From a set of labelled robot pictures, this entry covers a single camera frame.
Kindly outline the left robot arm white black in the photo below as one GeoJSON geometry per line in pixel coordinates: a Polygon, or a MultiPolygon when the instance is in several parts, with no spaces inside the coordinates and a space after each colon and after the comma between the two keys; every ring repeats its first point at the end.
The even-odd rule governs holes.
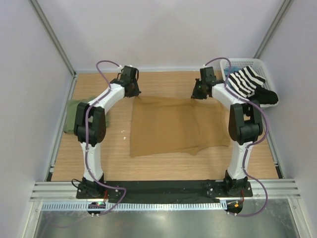
{"type": "Polygon", "coordinates": [[[104,195],[104,173],[101,167],[101,143],[106,136],[106,114],[121,99],[138,96],[139,70],[132,66],[119,66],[120,72],[108,87],[87,103],[77,105],[74,134],[81,144],[84,155],[84,175],[79,185],[92,197],[104,195]]]}

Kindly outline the tan tank top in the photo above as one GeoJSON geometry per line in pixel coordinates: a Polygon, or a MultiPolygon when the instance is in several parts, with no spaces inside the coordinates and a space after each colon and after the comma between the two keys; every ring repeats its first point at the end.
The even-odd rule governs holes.
{"type": "Polygon", "coordinates": [[[140,96],[133,102],[130,156],[188,153],[229,146],[225,107],[217,100],[140,96]]]}

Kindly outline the green tank top blue trim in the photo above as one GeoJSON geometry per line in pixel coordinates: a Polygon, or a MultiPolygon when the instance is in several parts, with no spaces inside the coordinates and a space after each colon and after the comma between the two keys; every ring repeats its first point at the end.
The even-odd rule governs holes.
{"type": "Polygon", "coordinates": [[[67,112],[66,112],[66,119],[63,127],[63,132],[66,134],[74,134],[74,125],[75,125],[75,117],[76,117],[76,110],[79,103],[87,103],[91,100],[94,100],[94,97],[86,98],[86,99],[79,99],[79,100],[68,100],[67,102],[67,112]]]}

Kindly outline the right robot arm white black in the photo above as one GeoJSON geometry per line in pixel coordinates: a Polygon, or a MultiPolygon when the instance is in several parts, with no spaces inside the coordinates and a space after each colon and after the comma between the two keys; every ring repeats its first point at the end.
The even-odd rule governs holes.
{"type": "Polygon", "coordinates": [[[223,190],[227,196],[240,196],[248,187],[246,174],[253,144],[263,133],[259,104],[248,104],[227,89],[224,81],[217,80],[213,67],[200,69],[200,78],[196,79],[191,98],[217,99],[229,109],[228,132],[233,141],[232,158],[223,179],[223,190]]]}

